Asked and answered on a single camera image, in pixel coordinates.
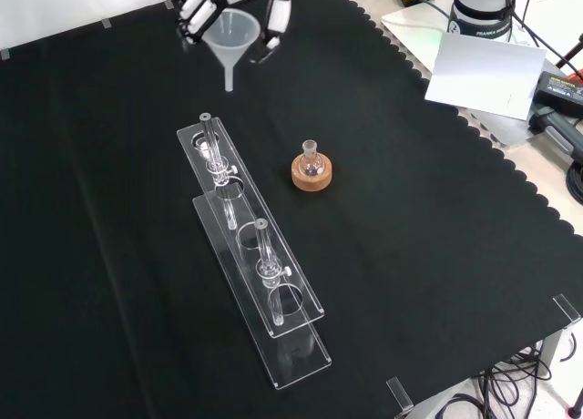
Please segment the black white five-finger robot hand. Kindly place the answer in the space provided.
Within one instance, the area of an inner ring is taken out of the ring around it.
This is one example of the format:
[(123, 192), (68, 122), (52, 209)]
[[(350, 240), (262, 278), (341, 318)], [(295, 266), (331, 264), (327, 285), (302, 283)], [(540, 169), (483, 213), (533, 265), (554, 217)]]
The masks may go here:
[[(195, 46), (202, 40), (220, 14), (251, 0), (170, 0), (177, 9), (178, 33), (185, 44)], [(277, 49), (292, 14), (292, 0), (269, 0), (259, 40), (251, 50), (251, 62), (264, 62)]]

